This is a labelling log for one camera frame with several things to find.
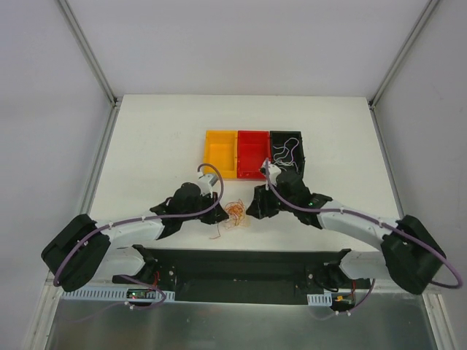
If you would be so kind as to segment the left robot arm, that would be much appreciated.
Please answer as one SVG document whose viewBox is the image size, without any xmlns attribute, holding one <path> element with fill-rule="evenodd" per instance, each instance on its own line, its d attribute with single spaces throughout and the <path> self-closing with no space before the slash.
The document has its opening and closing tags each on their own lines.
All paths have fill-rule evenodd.
<svg viewBox="0 0 467 350">
<path fill-rule="evenodd" d="M 228 218 L 220 205 L 223 191 L 213 182 L 186 182 L 146 215 L 99 224 L 79 214 L 43 249 L 41 258 L 65 292 L 92 279 L 156 285 L 160 268 L 145 244 L 179 232 L 184 222 L 214 225 Z"/>
</svg>

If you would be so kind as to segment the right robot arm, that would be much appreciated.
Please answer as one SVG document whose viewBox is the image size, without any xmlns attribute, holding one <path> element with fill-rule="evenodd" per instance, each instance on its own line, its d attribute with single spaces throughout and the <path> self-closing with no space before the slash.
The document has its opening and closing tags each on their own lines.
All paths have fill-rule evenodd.
<svg viewBox="0 0 467 350">
<path fill-rule="evenodd" d="M 379 218 L 356 211 L 330 196 L 310 192 L 293 171 L 279 174 L 272 186 L 255 187 L 246 214 L 263 219 L 281 211 L 293 213 L 304 225 L 343 233 L 378 249 L 387 277 L 413 295 L 422 294 L 441 268 L 432 251 L 446 256 L 418 218 Z"/>
</svg>

